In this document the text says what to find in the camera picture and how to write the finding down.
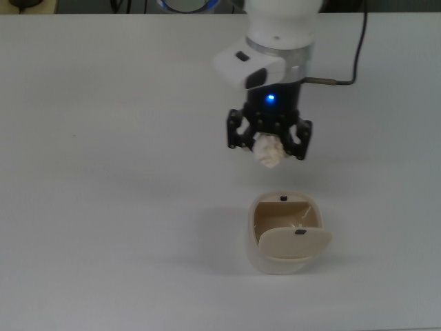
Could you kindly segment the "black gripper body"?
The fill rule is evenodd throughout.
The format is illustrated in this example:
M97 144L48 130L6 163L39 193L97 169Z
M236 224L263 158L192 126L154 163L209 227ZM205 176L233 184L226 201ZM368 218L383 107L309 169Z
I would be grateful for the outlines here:
M301 86L298 81L249 90L243 106L248 126L243 133L279 134L293 126L296 126L297 132L303 132L304 121L298 110Z

